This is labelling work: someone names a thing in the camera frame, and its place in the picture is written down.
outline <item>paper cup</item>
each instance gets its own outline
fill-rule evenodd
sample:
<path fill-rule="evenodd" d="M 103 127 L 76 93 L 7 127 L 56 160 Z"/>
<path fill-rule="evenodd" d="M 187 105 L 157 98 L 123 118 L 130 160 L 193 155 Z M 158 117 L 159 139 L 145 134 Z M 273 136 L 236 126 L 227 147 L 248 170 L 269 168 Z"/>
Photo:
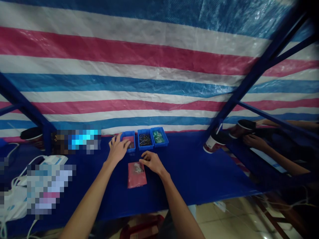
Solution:
<path fill-rule="evenodd" d="M 33 146 L 41 151 L 45 151 L 43 143 L 42 130 L 39 127 L 34 127 L 21 132 L 21 139 L 29 141 Z"/>
<path fill-rule="evenodd" d="M 237 122 L 237 124 L 229 130 L 229 136 L 234 139 L 237 139 L 243 135 L 252 133 L 256 128 L 256 122 L 241 119 Z"/>
<path fill-rule="evenodd" d="M 212 131 L 208 140 L 204 144 L 203 149 L 205 150 L 205 152 L 211 154 L 216 152 L 218 149 L 220 149 L 223 145 L 228 143 L 230 140 L 231 138 L 226 132 L 220 130 L 218 134 L 216 134 L 215 131 Z"/>

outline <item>workbench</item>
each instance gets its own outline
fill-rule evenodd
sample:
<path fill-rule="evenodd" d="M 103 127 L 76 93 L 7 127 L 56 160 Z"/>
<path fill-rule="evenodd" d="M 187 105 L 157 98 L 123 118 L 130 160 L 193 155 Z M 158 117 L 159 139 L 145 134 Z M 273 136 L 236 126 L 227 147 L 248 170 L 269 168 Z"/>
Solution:
<path fill-rule="evenodd" d="M 168 133 L 168 146 L 153 150 L 170 173 L 186 204 L 203 204 L 261 193 L 222 149 L 213 154 L 206 153 L 201 143 L 204 136 L 203 131 Z M 110 140 L 110 137 L 102 137 L 101 150 L 93 155 L 83 152 L 68 155 L 66 164 L 76 165 L 76 176 L 68 183 L 52 215 L 45 215 L 43 220 L 37 221 L 32 232 L 65 226 L 107 159 Z M 14 164 L 6 173 L 11 173 L 11 179 L 18 176 L 34 157 L 42 153 L 30 145 L 21 145 Z M 135 155 L 126 154 L 116 166 L 96 220 L 112 220 L 168 209 L 163 184 L 159 176 L 147 167 L 147 185 L 127 189 L 128 163 L 137 162 L 142 153 L 136 149 Z M 8 235 L 27 234 L 34 218 L 34 215 L 27 215 L 8 222 Z"/>

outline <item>tile floor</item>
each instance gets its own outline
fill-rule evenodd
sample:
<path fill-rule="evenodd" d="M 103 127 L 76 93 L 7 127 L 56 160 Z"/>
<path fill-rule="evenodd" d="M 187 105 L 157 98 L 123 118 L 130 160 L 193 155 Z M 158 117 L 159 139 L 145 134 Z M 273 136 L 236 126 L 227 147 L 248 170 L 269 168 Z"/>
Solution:
<path fill-rule="evenodd" d="M 197 222 L 206 239 L 282 239 L 266 216 L 261 213 L 250 198 L 235 198 L 223 201 L 228 211 L 221 211 L 213 203 L 196 206 Z M 269 209 L 272 216 L 283 217 L 281 213 Z M 154 214 L 166 216 L 167 210 Z M 145 215 L 135 216 L 129 222 L 130 226 L 140 224 Z M 290 239 L 302 239 L 296 230 L 287 223 L 280 223 Z M 119 239 L 121 230 L 111 239 Z M 144 236 L 135 235 L 131 239 L 142 239 Z"/>

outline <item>striped tarp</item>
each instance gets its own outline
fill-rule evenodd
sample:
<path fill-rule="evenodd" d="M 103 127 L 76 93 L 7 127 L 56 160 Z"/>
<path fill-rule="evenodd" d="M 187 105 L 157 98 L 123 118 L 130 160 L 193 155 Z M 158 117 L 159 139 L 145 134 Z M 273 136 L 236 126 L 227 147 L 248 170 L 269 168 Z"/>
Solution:
<path fill-rule="evenodd" d="M 56 128 L 205 130 L 292 8 L 290 0 L 0 1 L 0 71 Z M 289 43 L 312 33 L 306 24 Z M 265 72 L 244 102 L 319 116 L 318 45 Z M 0 98 L 0 107 L 9 103 Z M 256 114 L 236 107 L 225 126 Z M 34 124 L 0 117 L 8 141 Z"/>

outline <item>blue metal frame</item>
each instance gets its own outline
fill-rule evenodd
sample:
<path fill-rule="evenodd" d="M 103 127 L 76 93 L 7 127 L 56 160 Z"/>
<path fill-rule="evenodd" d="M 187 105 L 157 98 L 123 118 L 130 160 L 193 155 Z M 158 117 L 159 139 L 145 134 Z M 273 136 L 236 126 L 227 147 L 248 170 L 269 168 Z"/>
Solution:
<path fill-rule="evenodd" d="M 0 109 L 0 116 L 19 109 L 25 114 L 34 124 L 41 127 L 43 132 L 43 140 L 45 145 L 45 154 L 51 155 L 51 133 L 56 131 L 56 128 L 34 107 L 30 101 L 25 98 L 21 92 L 0 72 L 0 94 L 3 95 L 12 106 Z"/>
<path fill-rule="evenodd" d="M 309 137 L 309 138 L 311 138 L 313 140 L 318 140 L 318 142 L 319 142 L 319 135 L 317 135 L 317 134 L 315 134 L 313 132 L 310 132 L 308 130 L 304 130 L 303 128 L 294 126 L 294 125 L 288 123 L 287 121 L 278 119 L 278 118 L 272 116 L 271 114 L 268 114 L 268 113 L 266 113 L 266 112 L 264 112 L 264 111 L 262 111 L 260 109 L 257 109 L 257 108 L 255 108 L 253 106 L 250 106 L 250 105 L 248 105 L 248 104 L 246 104 L 244 102 L 236 101 L 236 103 L 238 105 L 240 105 L 240 106 L 242 106 L 242 107 L 244 107 L 244 108 L 246 108 L 246 109 L 248 109 L 248 110 L 250 110 L 250 111 L 252 111 L 252 112 L 254 112 L 254 113 L 256 113 L 256 114 L 258 114 L 258 115 L 260 115 L 262 117 L 264 117 L 264 118 L 266 118 L 266 119 L 271 120 L 272 122 L 274 122 L 276 124 L 281 125 L 282 127 L 286 128 L 286 129 L 289 129 L 291 131 L 296 131 L 296 132 L 298 132 L 300 134 L 303 134 L 303 135 L 305 135 L 305 136 L 307 136 L 307 137 Z"/>
<path fill-rule="evenodd" d="M 225 106 L 219 112 L 219 114 L 215 117 L 212 124 L 208 128 L 208 132 L 210 132 L 213 128 L 215 128 L 220 119 L 225 119 L 227 115 L 234 109 L 237 105 L 237 102 L 240 101 L 245 94 L 249 91 L 249 89 L 256 83 L 256 81 L 262 76 L 262 74 L 272 67 L 274 63 L 278 63 L 278 59 L 281 61 L 290 56 L 291 53 L 295 53 L 297 51 L 302 50 L 306 46 L 309 45 L 310 42 L 313 41 L 306 39 L 302 42 L 302 44 L 298 44 L 292 49 L 290 49 L 286 54 L 282 54 L 280 58 L 277 58 L 281 51 L 287 46 L 290 40 L 293 38 L 295 33 L 299 30 L 299 28 L 304 24 L 307 20 L 307 16 L 305 10 L 299 6 L 294 8 L 288 16 L 285 18 L 285 21 L 278 29 L 276 36 L 274 37 L 271 44 L 268 46 L 263 55 L 259 58 L 259 60 L 252 67 L 251 71 L 248 75 L 243 79 L 240 86 L 234 91 L 233 95 L 227 101 Z"/>
<path fill-rule="evenodd" d="M 308 132 L 299 127 L 295 127 L 284 120 L 273 117 L 272 115 L 263 112 L 262 110 L 259 110 L 240 101 L 267 69 L 273 67 L 284 59 L 292 56 L 294 53 L 319 40 L 318 34 L 314 34 L 304 41 L 300 42 L 293 48 L 287 50 L 283 54 L 280 54 L 290 42 L 295 33 L 299 30 L 299 28 L 308 19 L 306 10 L 307 8 L 301 3 L 288 14 L 281 27 L 278 29 L 272 43 L 252 67 L 251 71 L 244 78 L 240 86 L 234 91 L 233 95 L 230 97 L 217 117 L 213 120 L 212 124 L 207 130 L 207 134 L 209 134 L 212 129 L 217 128 L 220 121 L 224 120 L 236 105 L 240 105 L 254 113 L 263 116 L 264 118 L 267 118 L 281 125 L 286 129 L 298 132 L 311 139 L 319 140 L 319 136 L 315 133 Z M 258 156 L 253 153 L 247 146 L 245 146 L 241 140 L 232 141 L 230 144 L 227 145 L 227 147 L 235 156 L 238 157 L 238 159 L 242 163 L 244 163 L 244 165 L 256 177 L 259 178 L 259 186 L 261 192 L 302 185 L 318 179 L 318 175 L 315 175 L 314 173 L 308 173 L 295 177 L 287 177 L 286 175 L 279 173 L 265 161 L 258 160 Z"/>

